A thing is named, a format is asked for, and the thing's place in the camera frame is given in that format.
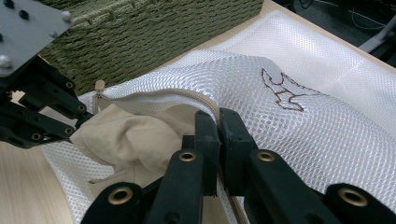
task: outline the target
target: metal plate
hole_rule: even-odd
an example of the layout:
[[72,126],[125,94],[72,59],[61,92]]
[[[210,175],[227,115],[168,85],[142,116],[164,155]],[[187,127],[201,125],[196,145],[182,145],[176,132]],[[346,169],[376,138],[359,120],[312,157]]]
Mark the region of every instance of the metal plate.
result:
[[[13,3],[14,8],[9,8],[4,0],[0,2],[0,56],[11,60],[10,67],[0,67],[0,77],[10,76],[54,40],[52,36],[61,35],[72,25],[62,19],[60,10],[32,0]],[[29,14],[28,20],[20,16],[21,10]]]

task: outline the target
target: light wood tabletop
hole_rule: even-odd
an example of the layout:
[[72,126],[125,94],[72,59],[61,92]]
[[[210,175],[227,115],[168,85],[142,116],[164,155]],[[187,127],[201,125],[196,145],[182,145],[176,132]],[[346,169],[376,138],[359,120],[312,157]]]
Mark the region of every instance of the light wood tabletop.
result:
[[[396,72],[395,68],[382,63],[270,0],[264,1],[260,16],[246,21],[194,49],[206,49],[217,45],[274,10],[285,12],[318,33],[355,49],[363,57]],[[175,62],[183,55],[166,64]],[[73,223],[61,185],[40,148],[25,150],[7,143],[0,143],[0,223]]]

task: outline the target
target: zipper pull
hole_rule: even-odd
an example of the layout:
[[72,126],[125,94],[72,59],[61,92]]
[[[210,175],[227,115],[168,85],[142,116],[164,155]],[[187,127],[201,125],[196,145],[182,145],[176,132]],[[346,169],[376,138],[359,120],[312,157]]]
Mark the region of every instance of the zipper pull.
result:
[[92,113],[95,115],[99,112],[98,99],[102,98],[102,93],[105,90],[106,83],[103,80],[97,80],[95,83],[96,94],[92,100]]

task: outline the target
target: white mesh fabric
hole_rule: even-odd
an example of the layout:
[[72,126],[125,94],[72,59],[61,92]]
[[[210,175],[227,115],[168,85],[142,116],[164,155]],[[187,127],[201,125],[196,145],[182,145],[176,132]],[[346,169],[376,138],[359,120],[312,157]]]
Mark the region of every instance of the white mesh fabric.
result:
[[[303,86],[270,60],[236,52],[270,58]],[[390,71],[276,12],[223,45],[104,94],[167,88],[203,93],[239,112],[259,147],[278,152],[308,186],[323,191],[350,183],[396,211],[395,80]],[[92,95],[80,97],[89,108]],[[92,201],[86,182],[111,170],[70,144],[48,145],[44,152],[80,222],[80,208]]]

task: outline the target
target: wicker basket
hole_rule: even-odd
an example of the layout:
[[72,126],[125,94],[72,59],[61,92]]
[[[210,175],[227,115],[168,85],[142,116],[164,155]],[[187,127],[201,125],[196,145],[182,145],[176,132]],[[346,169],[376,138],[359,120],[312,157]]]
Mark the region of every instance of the wicker basket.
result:
[[42,0],[68,10],[73,27],[40,52],[76,82],[112,86],[143,75],[260,13],[263,0]]

